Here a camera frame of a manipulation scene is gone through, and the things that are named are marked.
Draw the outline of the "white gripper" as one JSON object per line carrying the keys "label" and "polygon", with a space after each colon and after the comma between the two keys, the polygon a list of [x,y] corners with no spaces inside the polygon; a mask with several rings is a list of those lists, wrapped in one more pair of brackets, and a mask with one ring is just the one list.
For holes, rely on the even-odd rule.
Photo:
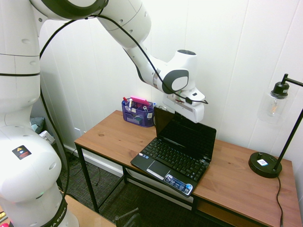
{"label": "white gripper", "polygon": [[204,118],[204,104],[192,106],[188,103],[178,102],[172,97],[172,95],[168,94],[163,95],[163,103],[167,107],[173,109],[175,111],[175,115],[179,117],[184,116],[192,122],[198,123]]}

